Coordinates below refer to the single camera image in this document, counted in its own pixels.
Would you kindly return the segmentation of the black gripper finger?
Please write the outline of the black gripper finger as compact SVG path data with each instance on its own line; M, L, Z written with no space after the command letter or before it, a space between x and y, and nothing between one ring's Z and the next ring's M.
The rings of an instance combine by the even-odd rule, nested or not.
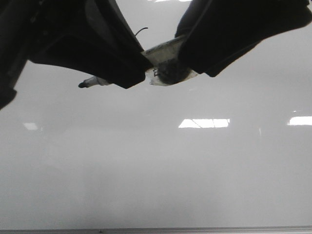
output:
M114 0L47 0L29 59L103 78L122 88L152 67Z
M185 36L178 59L195 72L217 76L272 36L312 21L308 0L193 0L175 36Z

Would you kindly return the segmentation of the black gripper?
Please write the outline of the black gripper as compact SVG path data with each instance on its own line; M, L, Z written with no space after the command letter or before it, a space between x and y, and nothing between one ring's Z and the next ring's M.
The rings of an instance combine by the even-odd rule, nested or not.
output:
M17 95L15 86L27 63L85 72L76 56L50 55L48 50L75 34L86 18L85 0L2 0L0 2L0 107Z

